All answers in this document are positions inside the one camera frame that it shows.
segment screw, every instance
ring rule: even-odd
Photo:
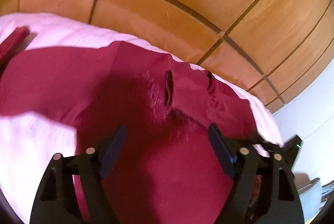
[[[249,150],[247,148],[241,148],[240,153],[244,154],[244,155],[247,155],[247,154],[249,154]]]
[[[280,154],[274,154],[273,156],[277,161],[281,161],[282,160],[282,155]]]
[[[95,152],[95,149],[93,147],[90,147],[86,150],[87,154],[93,154]]]
[[[53,160],[59,160],[61,158],[61,154],[58,153],[58,154],[54,154],[53,156]]]

